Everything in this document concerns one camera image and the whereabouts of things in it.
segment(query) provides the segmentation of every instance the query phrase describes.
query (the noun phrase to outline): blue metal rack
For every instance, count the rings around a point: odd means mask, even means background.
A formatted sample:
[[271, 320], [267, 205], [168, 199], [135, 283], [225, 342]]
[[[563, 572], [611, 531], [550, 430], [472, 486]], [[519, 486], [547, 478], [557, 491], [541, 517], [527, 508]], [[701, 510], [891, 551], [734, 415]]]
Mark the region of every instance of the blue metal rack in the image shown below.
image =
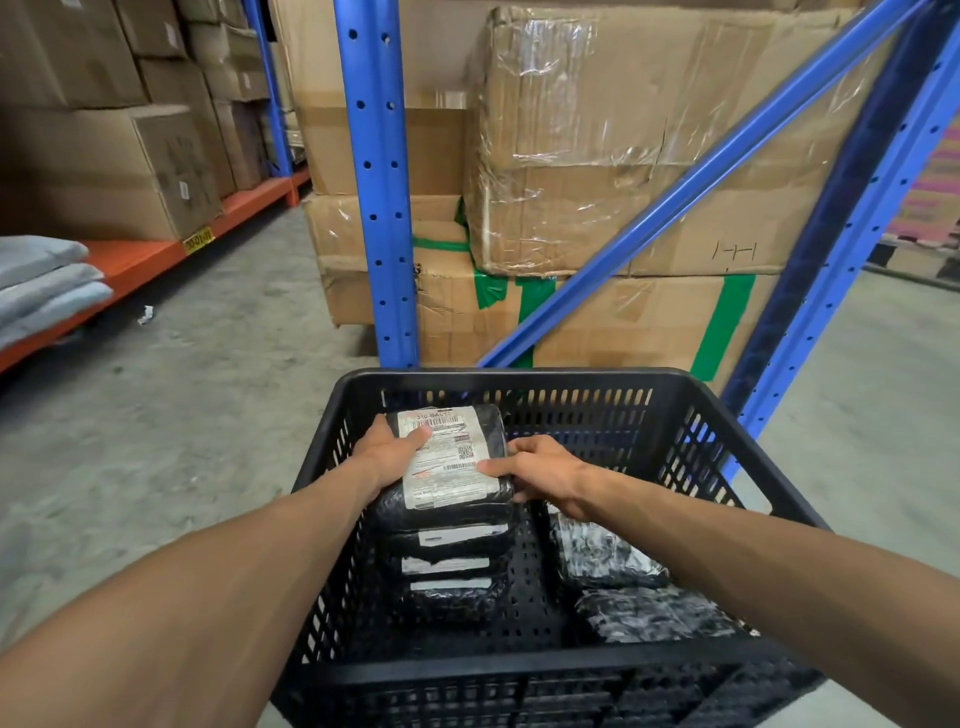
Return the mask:
[[280, 107], [279, 86], [274, 69], [274, 56], [270, 52], [270, 40], [267, 38], [264, 13], [259, 0], [243, 0], [244, 10], [250, 27], [256, 31], [256, 39], [260, 44], [260, 55], [263, 56], [263, 68], [267, 73], [267, 87], [270, 89], [270, 101], [267, 102], [270, 115], [270, 134], [274, 139], [277, 164], [270, 163], [270, 173], [273, 177], [292, 177], [294, 174], [293, 155], [287, 143], [287, 129], [283, 123], [283, 109]]
[[[396, 0], [335, 0], [334, 7], [380, 360], [386, 367], [415, 366]], [[757, 436], [960, 106], [958, 18], [957, 0], [874, 2], [478, 366], [513, 363], [833, 81], [901, 29], [724, 392], [726, 404]]]

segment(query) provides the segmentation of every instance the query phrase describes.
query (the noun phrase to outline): concrete floor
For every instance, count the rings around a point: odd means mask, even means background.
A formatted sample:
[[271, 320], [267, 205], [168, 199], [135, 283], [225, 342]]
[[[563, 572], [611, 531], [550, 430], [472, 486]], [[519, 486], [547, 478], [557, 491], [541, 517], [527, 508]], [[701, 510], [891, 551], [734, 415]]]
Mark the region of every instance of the concrete floor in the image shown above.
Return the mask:
[[[302, 213], [278, 210], [29, 362], [0, 398], [0, 648], [288, 490], [333, 383], [375, 364], [369, 349], [328, 322]], [[840, 533], [960, 575], [958, 374], [960, 296], [864, 274], [762, 444]], [[890, 724], [827, 685], [766, 725]]]

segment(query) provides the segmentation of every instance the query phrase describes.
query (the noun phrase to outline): white sticker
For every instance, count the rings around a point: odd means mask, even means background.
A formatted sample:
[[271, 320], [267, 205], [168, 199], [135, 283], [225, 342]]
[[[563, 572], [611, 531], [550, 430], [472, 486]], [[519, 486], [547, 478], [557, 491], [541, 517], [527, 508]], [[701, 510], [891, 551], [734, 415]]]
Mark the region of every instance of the white sticker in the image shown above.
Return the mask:
[[410, 585], [411, 592], [425, 592], [434, 589], [489, 589], [493, 582], [487, 576], [482, 579], [441, 579], [439, 581], [415, 581]]
[[403, 503], [410, 509], [440, 508], [483, 500], [499, 481], [478, 473], [476, 464], [490, 457], [473, 407], [416, 409], [396, 415], [396, 429], [406, 437], [421, 425], [433, 436], [417, 450], [403, 476]]
[[485, 536], [496, 536], [507, 530], [507, 524], [499, 525], [462, 525], [458, 528], [436, 528], [429, 531], [418, 531], [421, 546], [446, 546], [459, 544], [462, 541], [482, 539]]
[[470, 571], [485, 569], [490, 565], [490, 559], [444, 559], [431, 564], [423, 559], [403, 559], [400, 561], [400, 571], [403, 573], [444, 573], [445, 571]]

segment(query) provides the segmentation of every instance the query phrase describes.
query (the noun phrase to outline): forearm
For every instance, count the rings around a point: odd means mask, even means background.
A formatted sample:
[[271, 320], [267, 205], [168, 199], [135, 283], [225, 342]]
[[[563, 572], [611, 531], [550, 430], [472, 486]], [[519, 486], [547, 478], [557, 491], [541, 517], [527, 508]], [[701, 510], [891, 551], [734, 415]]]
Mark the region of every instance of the forearm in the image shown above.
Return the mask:
[[960, 581], [820, 529], [584, 474], [592, 520], [899, 724], [960, 710]]
[[0, 659], [0, 715], [19, 726], [255, 724], [372, 478], [350, 460], [117, 573]]

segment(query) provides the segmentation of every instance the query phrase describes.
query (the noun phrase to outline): perforated basket wall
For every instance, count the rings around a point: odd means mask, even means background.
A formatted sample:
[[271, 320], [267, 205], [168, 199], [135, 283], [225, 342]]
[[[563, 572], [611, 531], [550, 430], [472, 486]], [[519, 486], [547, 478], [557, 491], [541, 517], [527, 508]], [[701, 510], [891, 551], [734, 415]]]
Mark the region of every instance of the perforated basket wall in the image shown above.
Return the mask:
[[[648, 370], [367, 370], [331, 395], [295, 490], [349, 457], [379, 412], [496, 402], [508, 437], [554, 436], [584, 460], [743, 507], [720, 473], [735, 457], [776, 515], [823, 526], [700, 382]], [[597, 644], [544, 569], [524, 510], [501, 614], [471, 627], [399, 623], [361, 518], [311, 610], [273, 702], [296, 727], [750, 726], [822, 677], [742, 636]]]

